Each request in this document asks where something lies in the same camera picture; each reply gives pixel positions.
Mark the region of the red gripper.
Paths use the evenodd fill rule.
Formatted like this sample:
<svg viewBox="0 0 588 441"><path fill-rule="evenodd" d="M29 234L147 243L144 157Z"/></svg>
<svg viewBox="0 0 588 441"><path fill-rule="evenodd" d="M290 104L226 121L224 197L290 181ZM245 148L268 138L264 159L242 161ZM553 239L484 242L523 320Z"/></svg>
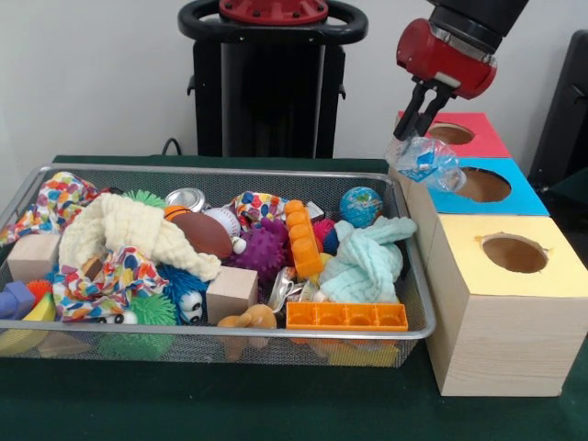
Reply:
<svg viewBox="0 0 588 441"><path fill-rule="evenodd" d="M472 99L492 84L497 63L494 57L425 18L411 22L401 34L396 50L397 64L423 81L436 80L447 85L456 96ZM416 85L411 101L397 123L393 135L407 139L413 134L426 134L437 113L447 104L448 94L440 89L426 110L419 115L425 87Z"/></svg>

